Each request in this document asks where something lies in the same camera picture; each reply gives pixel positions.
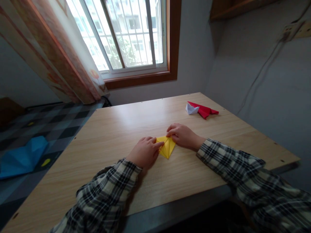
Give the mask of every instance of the white origami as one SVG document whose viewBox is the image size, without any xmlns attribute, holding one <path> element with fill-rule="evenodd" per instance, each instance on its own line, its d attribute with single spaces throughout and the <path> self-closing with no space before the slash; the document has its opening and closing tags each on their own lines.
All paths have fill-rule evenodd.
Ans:
<svg viewBox="0 0 311 233">
<path fill-rule="evenodd" d="M 192 107 L 189 103 L 187 103 L 186 111 L 188 115 L 197 114 L 199 107 Z"/>
</svg>

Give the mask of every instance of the checkered floor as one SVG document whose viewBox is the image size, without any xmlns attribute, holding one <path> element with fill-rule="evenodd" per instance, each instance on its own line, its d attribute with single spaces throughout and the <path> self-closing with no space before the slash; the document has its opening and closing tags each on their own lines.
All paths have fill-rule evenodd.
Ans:
<svg viewBox="0 0 311 233">
<path fill-rule="evenodd" d="M 44 136 L 49 142 L 33 172 L 0 181 L 0 231 L 94 111 L 105 106 L 108 105 L 102 99 L 92 105 L 70 103 L 34 108 L 0 128 L 0 158 L 33 137 Z M 50 162 L 42 166 L 47 159 Z"/>
</svg>

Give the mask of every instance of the white wall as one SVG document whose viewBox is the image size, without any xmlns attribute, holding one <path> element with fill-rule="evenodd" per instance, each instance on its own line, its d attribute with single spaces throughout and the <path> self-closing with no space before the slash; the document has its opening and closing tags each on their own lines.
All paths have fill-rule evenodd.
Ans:
<svg viewBox="0 0 311 233">
<path fill-rule="evenodd" d="M 177 80 L 111 90 L 113 105 L 204 92 L 224 25 L 210 27 L 211 4 L 211 0 L 182 1 Z"/>
<path fill-rule="evenodd" d="M 308 1 L 284 0 L 227 21 L 205 94 L 237 114 L 283 27 L 300 16 Z M 311 19 L 311 8 L 304 18 Z M 302 159 L 302 166 L 284 178 L 309 192 L 310 54 L 311 38 L 286 43 L 238 115 Z"/>
<path fill-rule="evenodd" d="M 59 98 L 0 37 L 0 95 L 22 107 L 59 102 Z"/>
</svg>

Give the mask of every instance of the curtain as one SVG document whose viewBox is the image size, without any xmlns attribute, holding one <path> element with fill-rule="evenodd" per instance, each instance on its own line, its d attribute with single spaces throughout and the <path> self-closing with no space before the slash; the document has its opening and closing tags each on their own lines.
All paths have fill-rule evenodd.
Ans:
<svg viewBox="0 0 311 233">
<path fill-rule="evenodd" d="M 66 0 L 0 0 L 0 36 L 61 101 L 108 94 Z"/>
</svg>

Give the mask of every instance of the electrical outlet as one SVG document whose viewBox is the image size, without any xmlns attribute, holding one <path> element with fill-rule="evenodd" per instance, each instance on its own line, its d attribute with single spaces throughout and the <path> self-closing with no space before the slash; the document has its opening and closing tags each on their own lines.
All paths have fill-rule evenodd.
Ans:
<svg viewBox="0 0 311 233">
<path fill-rule="evenodd" d="M 303 22 L 297 22 L 293 24 L 286 25 L 282 31 L 282 34 L 279 37 L 279 40 L 282 40 L 283 42 L 291 41 L 294 36 L 296 35 L 297 31 L 301 27 Z"/>
<path fill-rule="evenodd" d="M 305 21 L 295 35 L 295 38 L 311 37 L 311 21 Z"/>
</svg>

